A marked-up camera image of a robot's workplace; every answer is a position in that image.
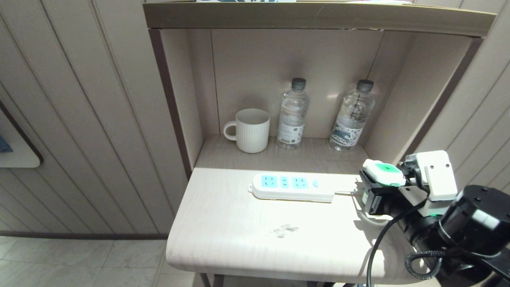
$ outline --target plastic water bottle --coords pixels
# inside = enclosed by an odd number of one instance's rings
[[[278,136],[276,142],[282,149],[293,150],[301,145],[304,130],[304,117],[308,110],[308,95],[304,91],[307,81],[303,78],[292,79],[291,90],[284,93]]]
[[[370,91],[374,82],[359,80],[356,90],[344,97],[329,145],[337,151],[350,151],[358,143],[375,100]]]

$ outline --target stain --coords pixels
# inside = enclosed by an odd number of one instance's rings
[[[293,227],[290,224],[283,224],[279,228],[273,230],[276,238],[285,238],[289,233],[296,232],[299,227]]]

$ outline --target white tabletop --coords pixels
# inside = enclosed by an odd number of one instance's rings
[[[203,154],[208,151],[202,148]],[[260,200],[248,192],[260,171],[232,168],[193,170],[168,237],[170,265],[201,273],[365,282],[381,227],[359,217],[354,197],[336,195],[332,203]],[[360,181],[357,172],[320,176],[344,190]],[[373,281],[416,282],[404,267],[410,252],[400,229],[391,228],[376,254]]]

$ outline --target tile floor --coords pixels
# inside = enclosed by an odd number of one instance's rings
[[[165,262],[165,245],[165,240],[60,240],[0,236],[0,286],[203,287],[197,274],[177,270]],[[414,287],[431,286],[430,283],[425,281]],[[224,287],[306,285],[304,281],[238,276],[227,276],[224,282]]]

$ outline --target white mug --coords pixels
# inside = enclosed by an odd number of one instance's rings
[[[259,109],[244,109],[236,113],[236,120],[225,124],[223,134],[230,140],[235,140],[237,147],[245,153],[259,153],[267,147],[269,138],[269,119],[266,111]],[[236,135],[229,135],[226,130],[230,126],[236,127]]]

